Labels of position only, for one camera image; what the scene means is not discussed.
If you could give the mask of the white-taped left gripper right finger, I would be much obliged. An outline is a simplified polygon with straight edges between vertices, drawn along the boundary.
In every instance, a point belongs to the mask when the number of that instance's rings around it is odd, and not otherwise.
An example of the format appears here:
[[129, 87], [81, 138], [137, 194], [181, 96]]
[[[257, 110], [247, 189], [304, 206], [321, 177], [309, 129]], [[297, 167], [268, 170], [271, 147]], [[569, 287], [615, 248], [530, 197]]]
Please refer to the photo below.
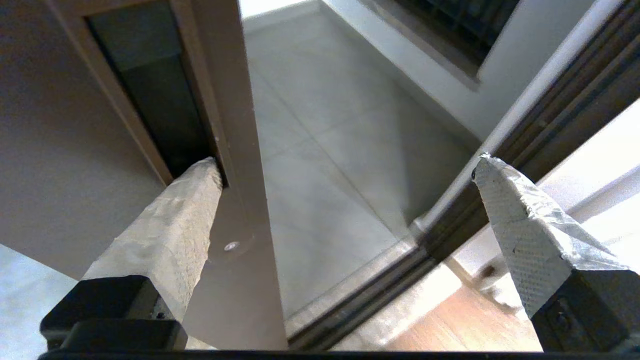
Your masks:
[[542, 349], [637, 352], [638, 272], [502, 159], [471, 177]]

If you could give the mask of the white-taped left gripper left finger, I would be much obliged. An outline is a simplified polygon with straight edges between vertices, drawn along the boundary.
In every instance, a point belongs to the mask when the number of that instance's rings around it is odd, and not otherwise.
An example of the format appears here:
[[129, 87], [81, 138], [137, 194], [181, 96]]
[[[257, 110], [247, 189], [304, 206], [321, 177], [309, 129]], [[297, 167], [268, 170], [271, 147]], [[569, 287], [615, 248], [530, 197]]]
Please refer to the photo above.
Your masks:
[[223, 191], [217, 162], [195, 162], [90, 264], [81, 280], [39, 324], [49, 349], [71, 335], [104, 348], [147, 336], [177, 334], [208, 259], [210, 232]]

